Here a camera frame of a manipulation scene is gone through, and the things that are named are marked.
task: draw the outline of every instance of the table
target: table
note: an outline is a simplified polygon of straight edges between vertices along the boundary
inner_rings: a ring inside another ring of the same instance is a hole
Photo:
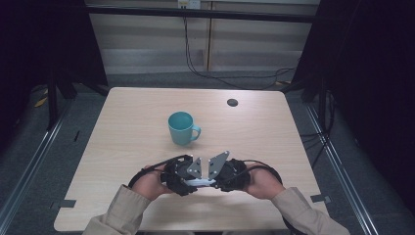
[[[238,106],[227,104],[236,99]],[[190,113],[202,128],[200,138],[186,147],[172,143],[167,118]],[[276,168],[286,187],[296,186],[310,204],[327,213],[300,136],[283,93],[170,88],[113,88],[100,113],[66,195],[74,208],[61,208],[58,231],[81,231],[92,216],[105,213],[120,184],[145,165],[179,155],[208,159],[230,151],[228,160],[260,160]],[[201,188],[186,197],[162,195],[144,212],[140,230],[284,229],[271,202],[244,192],[224,193]]]

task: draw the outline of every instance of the mug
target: mug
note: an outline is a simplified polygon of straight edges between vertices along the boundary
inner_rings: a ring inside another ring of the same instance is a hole
[[[201,135],[201,128],[193,124],[193,118],[186,112],[177,112],[168,118],[168,128],[173,142],[177,145],[187,145]]]

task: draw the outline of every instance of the hand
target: hand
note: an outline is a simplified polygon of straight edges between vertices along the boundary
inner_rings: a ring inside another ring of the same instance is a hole
[[[132,191],[140,194],[141,196],[149,199],[150,201],[154,201],[162,194],[170,194],[173,193],[169,190],[165,185],[161,184],[160,175],[161,171],[164,170],[164,165],[156,167],[158,170],[153,170],[148,172],[147,174],[141,176],[137,182],[134,183],[132,186]]]
[[[256,168],[250,171],[251,182],[244,188],[244,191],[258,199],[273,199],[276,195],[285,190],[283,185],[268,170]]]

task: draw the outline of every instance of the black backdrop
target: black backdrop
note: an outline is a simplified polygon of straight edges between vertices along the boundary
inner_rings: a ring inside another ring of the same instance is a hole
[[[327,79],[359,145],[414,213],[415,3],[322,0],[318,15],[344,23],[311,28],[294,82],[309,81],[310,100]]]
[[[50,70],[60,81],[107,85],[89,15],[34,7],[48,3],[85,5],[83,0],[1,3],[0,149],[10,141],[30,90],[46,84]]]

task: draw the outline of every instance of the beige sleeve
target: beige sleeve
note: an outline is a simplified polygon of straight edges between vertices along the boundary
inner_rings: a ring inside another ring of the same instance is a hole
[[[288,188],[271,202],[297,230],[305,234],[349,235],[348,230],[322,211],[314,210],[298,188]]]
[[[150,203],[150,200],[121,185],[108,211],[91,218],[83,234],[134,235],[140,227],[143,211]]]

